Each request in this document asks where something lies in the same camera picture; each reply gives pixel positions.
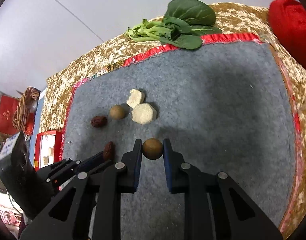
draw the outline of white food piece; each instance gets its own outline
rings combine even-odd
[[[130,91],[131,95],[129,96],[129,99],[126,101],[126,103],[134,109],[138,104],[141,104],[144,102],[145,94],[141,91],[138,91],[136,89],[132,89]]]
[[[132,111],[132,120],[146,124],[156,119],[156,110],[148,103],[138,104]]]

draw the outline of patterned tablecloth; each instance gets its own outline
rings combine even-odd
[[[215,3],[210,6],[216,13],[216,25],[223,33],[248,32],[259,35],[262,41],[272,44],[288,71],[298,111],[302,152],[296,165],[301,171],[296,173],[293,184],[296,193],[290,199],[288,210],[280,224],[280,230],[284,238],[287,238],[306,214],[306,70],[290,56],[272,33],[266,20],[268,8],[237,3]],[[160,45],[158,41],[135,43],[122,34],[95,47],[48,78],[40,132],[63,129],[71,89],[76,82],[113,71],[122,66],[126,59]]]

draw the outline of silver rivet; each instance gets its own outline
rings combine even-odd
[[[125,167],[124,163],[115,163],[115,168],[117,169],[123,169]]]
[[[228,175],[227,175],[227,173],[221,171],[221,172],[218,173],[218,177],[220,179],[227,179]]]
[[[191,165],[189,163],[182,163],[181,164],[181,168],[183,170],[188,170],[191,167]]]
[[[77,177],[78,177],[79,179],[85,179],[85,178],[87,177],[87,173],[86,173],[86,172],[80,172],[80,173],[77,175]]]

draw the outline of gray felt cloth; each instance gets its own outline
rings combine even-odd
[[[90,125],[92,117],[124,104],[134,88],[145,92],[157,120],[140,125],[129,113],[101,129]],[[85,83],[75,92],[63,157],[84,160],[113,141],[119,161],[136,138],[151,137],[170,138],[173,150],[203,172],[226,171],[279,225],[295,169],[294,127],[267,44],[176,50]],[[137,192],[122,195],[121,231],[123,240],[184,238],[184,195],[168,192],[163,158],[143,156]]]

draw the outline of round brown fruit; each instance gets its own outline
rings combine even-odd
[[[143,155],[150,160],[157,160],[163,155],[163,145],[155,138],[147,139],[143,143]]]
[[[91,125],[93,127],[102,127],[108,123],[108,120],[106,119],[105,116],[95,116],[91,120]]]
[[[115,120],[123,119],[125,117],[125,110],[120,105],[112,106],[110,116]]]

